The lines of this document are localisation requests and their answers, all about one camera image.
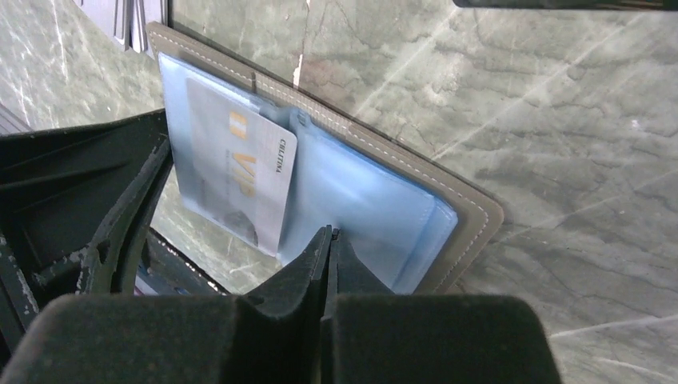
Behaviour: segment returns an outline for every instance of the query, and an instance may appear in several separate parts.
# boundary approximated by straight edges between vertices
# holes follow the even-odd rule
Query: white card
[[[115,38],[116,13],[118,0],[74,0],[83,12],[100,30],[110,38]]]
[[[115,30],[113,39],[120,43],[122,50],[130,48],[130,18],[133,0],[115,1]]]
[[[132,25],[130,26],[130,41],[134,52],[145,52],[146,43],[146,21],[145,7],[143,0],[132,1]]]
[[[167,24],[167,0],[146,0],[143,2],[144,18],[141,28],[141,33],[146,39],[146,24],[149,22],[160,22]],[[153,49],[150,44],[146,45],[144,51],[152,58],[154,58]]]
[[[210,85],[186,89],[198,213],[275,256],[297,138]]]

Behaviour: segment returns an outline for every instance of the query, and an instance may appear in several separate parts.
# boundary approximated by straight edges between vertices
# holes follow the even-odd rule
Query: marble veining
[[[177,0],[173,21],[496,198],[505,224],[455,291],[527,301],[566,383],[678,382],[678,14]],[[34,128],[162,106],[155,63],[70,0],[0,2],[0,26],[0,102]],[[234,292],[280,268],[174,176],[154,226]]]

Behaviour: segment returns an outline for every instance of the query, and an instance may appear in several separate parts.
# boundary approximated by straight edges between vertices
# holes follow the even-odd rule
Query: marble surface
[[[176,0],[173,20],[500,201],[457,289],[526,300],[564,382],[678,382],[678,14]],[[70,0],[0,2],[0,27],[0,102],[34,128],[162,105],[154,62]],[[183,210],[172,179],[154,226],[230,290],[279,268]]]

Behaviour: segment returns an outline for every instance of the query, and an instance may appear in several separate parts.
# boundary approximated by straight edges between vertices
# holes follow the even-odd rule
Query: white stitching
[[[202,59],[204,59],[204,60],[207,60],[208,62],[211,62],[212,64],[214,64],[214,65],[216,65],[216,66],[219,66],[219,67],[222,68],[223,70],[228,70],[231,74],[234,74],[234,75],[238,76],[239,78],[243,78],[243,79],[245,79],[245,80],[248,81],[248,82],[251,82],[251,81],[252,81],[250,78],[247,78],[246,76],[243,76],[243,75],[239,74],[238,72],[236,72],[236,71],[234,71],[234,70],[232,70],[232,69],[230,69],[230,68],[224,66],[224,65],[221,64],[220,62],[215,62],[215,61],[212,60],[211,58],[207,58],[206,56],[204,56],[204,55],[202,55],[202,54],[199,54],[197,51],[195,51],[195,50],[189,48],[188,46],[185,46],[185,45],[181,44],[180,42],[175,42],[175,41],[172,40],[171,38],[167,38],[166,36],[162,36],[162,35],[158,34],[158,33],[155,32],[155,31],[150,31],[150,35],[151,35],[151,40],[153,41],[153,45],[154,45],[154,46],[157,46],[157,44],[155,44],[155,41],[154,41],[154,39],[153,39],[154,36],[158,36],[159,38],[164,38],[166,41],[172,42],[173,44],[176,44],[177,46],[180,46],[181,48],[183,48],[183,49],[189,51],[190,53],[197,55],[199,58],[202,58]],[[378,152],[380,152],[380,153],[382,153],[382,154],[384,154],[384,155],[386,155],[386,156],[390,156],[390,158],[392,158],[393,160],[399,162],[400,164],[402,164],[402,165],[404,165],[404,166],[407,166],[409,169],[414,170],[415,172],[417,172],[418,174],[421,174],[421,175],[424,176],[425,178],[428,178],[429,180],[431,180],[431,181],[433,181],[433,182],[435,182],[435,183],[440,184],[440,185],[443,186],[444,188],[447,188],[448,190],[452,191],[454,194],[457,194],[457,196],[459,196],[460,198],[463,198],[464,200],[466,200],[467,202],[470,202],[470,203],[473,204],[476,208],[478,208],[479,210],[481,210],[481,212],[482,212],[483,215],[485,216],[485,222],[483,223],[483,226],[481,227],[481,230],[478,232],[478,234],[476,234],[476,237],[474,237],[473,240],[471,240],[471,242],[469,243],[469,246],[467,246],[466,249],[464,250],[464,253],[462,253],[461,256],[459,256],[459,258],[454,262],[454,264],[450,267],[450,269],[449,269],[449,271],[447,272],[447,274],[443,277],[443,279],[441,280],[441,282],[436,286],[436,288],[435,288],[434,290],[437,290],[437,289],[440,288],[443,284],[445,284],[445,281],[448,279],[449,275],[452,274],[452,271],[455,269],[455,267],[457,267],[457,265],[459,264],[459,262],[461,261],[461,259],[464,258],[464,256],[469,252],[469,250],[470,250],[471,247],[473,246],[473,244],[476,243],[476,240],[483,234],[483,232],[485,232],[485,229],[487,228],[487,225],[488,225],[488,223],[489,223],[489,215],[488,215],[487,211],[485,211],[485,210],[483,209],[482,206],[477,205],[476,202],[474,202],[473,200],[471,200],[471,199],[465,197],[463,194],[460,194],[459,192],[455,191],[455,190],[452,189],[451,187],[445,185],[443,182],[440,182],[440,181],[436,180],[435,178],[432,178],[431,176],[428,176],[426,173],[421,172],[421,171],[418,170],[417,168],[415,168],[415,167],[409,165],[408,163],[406,163],[406,162],[402,161],[401,159],[395,157],[394,155],[392,155],[392,154],[386,152],[385,150],[381,150],[381,149],[377,148],[377,147],[374,146],[371,142],[367,142],[367,141],[364,140],[363,138],[358,137],[358,135],[356,135],[355,133],[351,132],[351,129],[348,128],[347,126],[342,125],[342,124],[340,124],[339,122],[336,122],[336,121],[332,120],[331,117],[327,116],[326,114],[323,114],[323,113],[320,112],[318,109],[316,109],[316,108],[314,108],[314,107],[308,105],[307,103],[303,102],[303,101],[300,100],[299,98],[295,98],[295,97],[294,97],[293,95],[291,95],[291,94],[288,94],[288,93],[286,93],[286,92],[283,92],[283,91],[279,90],[278,88],[274,88],[274,87],[272,87],[272,86],[269,86],[268,84],[265,84],[265,83],[262,82],[261,80],[257,80],[256,83],[257,83],[258,85],[260,85],[260,86],[265,87],[265,88],[268,88],[268,89],[271,89],[271,90],[275,90],[275,91],[278,92],[279,94],[285,96],[287,99],[292,100],[292,101],[295,101],[295,102],[297,102],[298,104],[301,104],[302,106],[304,106],[305,108],[307,108],[307,109],[309,109],[309,110],[312,110],[313,112],[315,112],[315,113],[318,114],[319,116],[322,116],[323,118],[325,118],[325,119],[327,119],[328,121],[330,121],[330,122],[331,122],[332,124],[334,124],[335,126],[337,126],[337,127],[339,127],[339,128],[342,128],[346,133],[350,134],[350,135],[353,136],[355,139],[357,139],[357,140],[359,140],[359,141],[361,141],[361,142],[367,144],[368,146],[371,146],[374,150],[376,150],[376,151],[378,151]]]
[[[204,59],[204,60],[207,60],[208,62],[211,62],[212,64],[214,64],[214,65],[216,65],[216,66],[220,66],[220,67],[223,68],[224,70],[228,70],[231,74],[234,74],[234,75],[238,76],[239,78],[243,78],[243,79],[245,79],[245,80],[248,81],[248,82],[252,82],[252,79],[251,79],[251,78],[247,78],[247,76],[243,76],[243,75],[239,74],[238,72],[236,72],[236,71],[234,71],[234,70],[232,70],[232,69],[230,69],[230,68],[227,68],[226,66],[222,65],[222,64],[219,63],[219,62],[215,62],[215,61],[212,60],[211,58],[207,58],[206,56],[203,56],[203,55],[199,54],[199,53],[196,52],[195,50],[190,49],[188,46],[185,46],[185,45],[181,44],[180,42],[175,42],[175,41],[172,40],[171,38],[167,38],[166,36],[162,36],[161,34],[158,34],[158,32],[155,32],[155,31],[150,31],[150,34],[151,34],[150,39],[153,41],[153,45],[154,45],[154,46],[158,46],[158,45],[155,43],[155,39],[153,39],[154,36],[157,36],[157,37],[159,37],[159,38],[164,38],[164,39],[167,40],[168,42],[172,42],[173,44],[176,44],[176,45],[180,46],[181,48],[183,48],[183,49],[185,49],[185,50],[188,50],[190,53],[196,54],[199,58],[202,58],[202,59]]]

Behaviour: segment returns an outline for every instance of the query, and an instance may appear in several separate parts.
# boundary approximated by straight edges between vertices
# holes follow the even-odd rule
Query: clear plastic pocket
[[[297,136],[277,252],[283,264],[304,250],[319,227],[330,224],[348,234],[356,255],[393,291],[411,293],[417,288],[457,225],[457,213],[449,204],[315,126],[303,110],[274,106],[175,58],[161,54],[159,62],[177,179],[189,208],[196,206],[191,198],[196,186],[191,184],[216,177],[198,177],[190,165],[191,117],[185,88],[190,78]]]

